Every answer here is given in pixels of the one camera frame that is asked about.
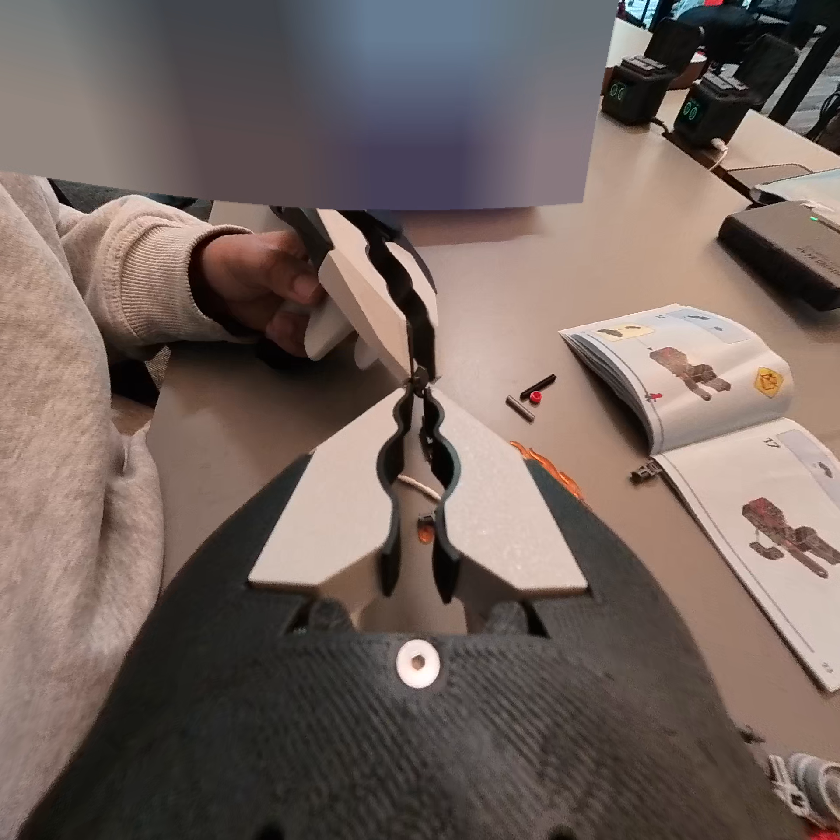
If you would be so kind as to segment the orange lego flame piece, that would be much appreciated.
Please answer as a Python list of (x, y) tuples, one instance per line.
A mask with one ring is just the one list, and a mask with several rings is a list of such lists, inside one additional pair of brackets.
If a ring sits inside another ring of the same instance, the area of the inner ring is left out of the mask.
[(568, 476), (560, 469), (557, 469), (557, 467), (549, 458), (535, 451), (533, 448), (526, 447), (518, 441), (511, 440), (509, 444), (519, 452), (520, 456), (523, 459), (539, 463), (541, 467), (546, 472), (548, 472), (551, 475), (551, 477), (554, 480), (556, 480), (564, 489), (569, 491), (570, 494), (577, 498), (579, 501), (585, 503), (585, 495), (581, 487), (570, 476)]

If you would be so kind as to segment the grey lego wheel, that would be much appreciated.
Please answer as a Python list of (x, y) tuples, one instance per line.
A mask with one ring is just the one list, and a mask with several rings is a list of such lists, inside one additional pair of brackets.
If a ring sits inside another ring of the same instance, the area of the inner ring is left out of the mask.
[(794, 752), (787, 765), (795, 787), (804, 795), (808, 816), (814, 822), (838, 831), (839, 763)]

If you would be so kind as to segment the person's left forearm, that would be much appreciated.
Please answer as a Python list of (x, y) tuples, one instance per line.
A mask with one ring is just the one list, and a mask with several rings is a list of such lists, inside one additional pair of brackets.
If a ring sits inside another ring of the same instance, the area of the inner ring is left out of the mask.
[(55, 199), (52, 217), (72, 279), (107, 344), (137, 358), (181, 341), (251, 340), (221, 304), (193, 295), (194, 252), (244, 227), (213, 226), (141, 196), (83, 213)]

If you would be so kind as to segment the black battery charger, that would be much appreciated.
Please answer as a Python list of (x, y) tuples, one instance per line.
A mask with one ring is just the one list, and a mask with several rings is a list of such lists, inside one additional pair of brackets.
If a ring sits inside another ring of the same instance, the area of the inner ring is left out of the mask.
[(662, 20), (640, 56), (623, 58), (605, 83), (602, 112), (635, 126), (655, 120), (672, 82), (689, 67), (704, 37), (704, 28)]
[(761, 110), (795, 66), (798, 48), (762, 35), (731, 77), (708, 72), (689, 89), (674, 120), (671, 137), (688, 148), (728, 144), (749, 110)]

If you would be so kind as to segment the black table leg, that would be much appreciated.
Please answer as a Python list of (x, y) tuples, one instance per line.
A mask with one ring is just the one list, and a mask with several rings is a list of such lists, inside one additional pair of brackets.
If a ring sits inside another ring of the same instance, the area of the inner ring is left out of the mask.
[(797, 1), (791, 10), (783, 39), (804, 47), (817, 27), (823, 32), (808, 49), (799, 69), (770, 111), (770, 120), (785, 125), (802, 103), (839, 47), (839, 2)]

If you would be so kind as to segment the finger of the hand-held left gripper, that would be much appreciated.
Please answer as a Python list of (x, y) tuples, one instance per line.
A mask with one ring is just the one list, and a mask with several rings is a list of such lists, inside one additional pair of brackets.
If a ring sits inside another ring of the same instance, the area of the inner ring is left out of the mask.
[(368, 353), (358, 351), (356, 363), (361, 368), (373, 361), (384, 367), (399, 382), (406, 382), (413, 372), (408, 350), (406, 320), (386, 288), (374, 257), (380, 256), (382, 230), (389, 227), (371, 213), (341, 212), (360, 230), (360, 254), (339, 255), (344, 280), (328, 280), (333, 272), (324, 265), (318, 276), (322, 289), (332, 284), (335, 300), (353, 326)]
[(438, 299), (431, 273), (400, 227), (381, 231), (380, 273), (405, 317), (409, 361), (428, 383), (438, 378)]

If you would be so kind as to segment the black box device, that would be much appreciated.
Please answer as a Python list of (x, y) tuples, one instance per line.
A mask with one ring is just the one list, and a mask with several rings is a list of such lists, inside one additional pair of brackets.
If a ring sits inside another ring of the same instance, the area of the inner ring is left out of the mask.
[(728, 215), (717, 240), (766, 285), (819, 312), (839, 309), (838, 216), (780, 202)]

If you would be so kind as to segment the lego instruction booklet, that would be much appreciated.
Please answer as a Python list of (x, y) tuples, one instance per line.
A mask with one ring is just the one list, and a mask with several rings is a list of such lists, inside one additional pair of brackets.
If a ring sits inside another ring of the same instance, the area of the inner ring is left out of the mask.
[(671, 304), (560, 331), (643, 423), (649, 458), (775, 629), (839, 687), (839, 467), (785, 416), (788, 363), (729, 318)]

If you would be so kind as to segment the person's left hand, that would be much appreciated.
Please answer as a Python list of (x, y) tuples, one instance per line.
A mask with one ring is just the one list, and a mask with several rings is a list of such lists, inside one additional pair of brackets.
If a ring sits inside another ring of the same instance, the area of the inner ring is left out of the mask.
[(204, 238), (192, 249), (188, 277), (196, 305), (227, 331), (307, 355), (310, 311), (326, 293), (296, 232)]

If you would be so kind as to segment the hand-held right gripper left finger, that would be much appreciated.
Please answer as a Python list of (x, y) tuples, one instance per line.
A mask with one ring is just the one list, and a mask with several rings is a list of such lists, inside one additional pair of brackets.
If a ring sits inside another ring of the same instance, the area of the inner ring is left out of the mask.
[(248, 585), (340, 603), (356, 627), (394, 592), (402, 558), (398, 477), (413, 394), (398, 387), (313, 449)]

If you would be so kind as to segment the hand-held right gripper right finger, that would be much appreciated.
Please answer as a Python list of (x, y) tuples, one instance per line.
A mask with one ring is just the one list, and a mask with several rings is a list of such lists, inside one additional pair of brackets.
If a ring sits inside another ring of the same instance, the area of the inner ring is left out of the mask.
[(531, 466), (509, 442), (439, 387), (423, 393), (421, 442), (441, 490), (433, 575), (468, 632), (503, 602), (578, 596), (587, 580)]

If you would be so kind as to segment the grey sweatshirt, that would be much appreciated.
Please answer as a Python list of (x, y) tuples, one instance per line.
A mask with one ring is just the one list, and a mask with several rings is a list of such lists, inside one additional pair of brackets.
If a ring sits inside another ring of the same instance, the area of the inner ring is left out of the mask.
[(78, 222), (100, 237), (48, 183), (2, 174), (2, 838), (85, 738), (161, 585), (159, 480), (144, 431), (113, 422)]

